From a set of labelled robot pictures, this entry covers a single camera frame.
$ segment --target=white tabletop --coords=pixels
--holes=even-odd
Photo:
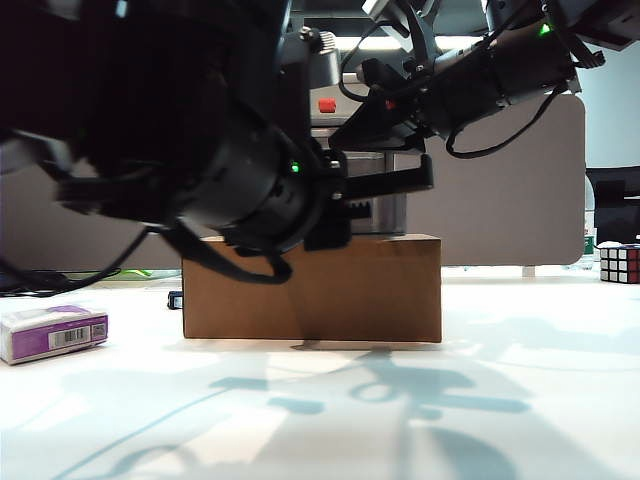
[[[441,345],[185,340],[175,280],[1,300],[111,328],[0,365],[0,477],[640,478],[640,287],[518,274],[445,270]]]

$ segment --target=brown cardboard box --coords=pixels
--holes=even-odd
[[[269,273],[264,260],[209,241],[244,268]],[[185,337],[441,341],[439,239],[357,237],[344,249],[298,247],[285,258],[293,277],[275,286],[238,283],[185,260]]]

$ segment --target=red button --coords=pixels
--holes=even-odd
[[[321,98],[318,100],[318,108],[320,113],[336,113],[336,99]]]

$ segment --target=barcode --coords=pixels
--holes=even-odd
[[[79,343],[88,342],[89,327],[73,328],[62,332],[49,334],[49,349],[68,347]]]

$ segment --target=green led light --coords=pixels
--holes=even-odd
[[[540,31],[538,32],[538,36],[542,37],[547,33],[551,33],[551,26],[548,23],[543,23],[542,26],[540,27]]]

